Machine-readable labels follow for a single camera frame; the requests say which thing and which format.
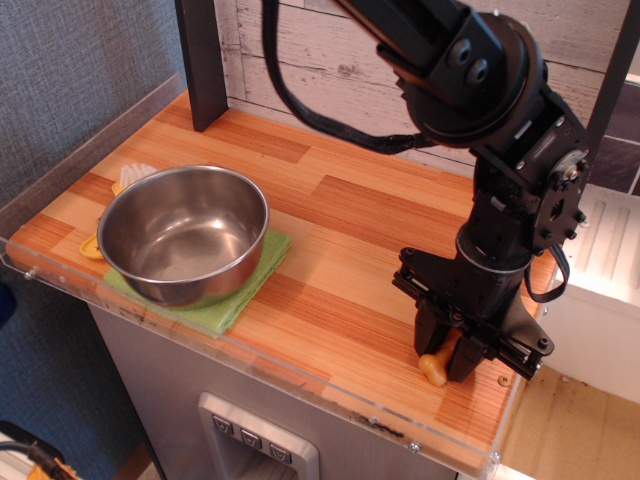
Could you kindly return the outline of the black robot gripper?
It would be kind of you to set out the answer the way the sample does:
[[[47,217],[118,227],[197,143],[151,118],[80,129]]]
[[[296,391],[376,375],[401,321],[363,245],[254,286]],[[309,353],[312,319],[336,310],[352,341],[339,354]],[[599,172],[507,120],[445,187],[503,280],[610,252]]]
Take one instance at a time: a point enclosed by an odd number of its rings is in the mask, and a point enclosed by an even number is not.
[[[459,249],[453,259],[406,247],[393,284],[415,300],[414,349],[437,352],[451,329],[462,332],[447,380],[464,382],[485,359],[530,380],[554,350],[525,308],[521,286],[533,258],[499,263]]]

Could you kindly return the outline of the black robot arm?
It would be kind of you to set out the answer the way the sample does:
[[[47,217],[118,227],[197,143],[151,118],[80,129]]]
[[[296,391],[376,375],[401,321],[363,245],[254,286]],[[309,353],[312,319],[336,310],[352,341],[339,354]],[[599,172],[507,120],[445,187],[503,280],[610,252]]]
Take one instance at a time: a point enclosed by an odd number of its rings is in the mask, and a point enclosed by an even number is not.
[[[497,359],[533,377],[554,348],[520,297],[533,260],[584,220],[588,135],[547,83],[536,42],[514,19],[458,1],[348,1],[378,39],[411,120],[429,144],[476,159],[473,207],[453,258],[402,249],[395,285],[416,302],[414,347],[435,377],[464,381]]]

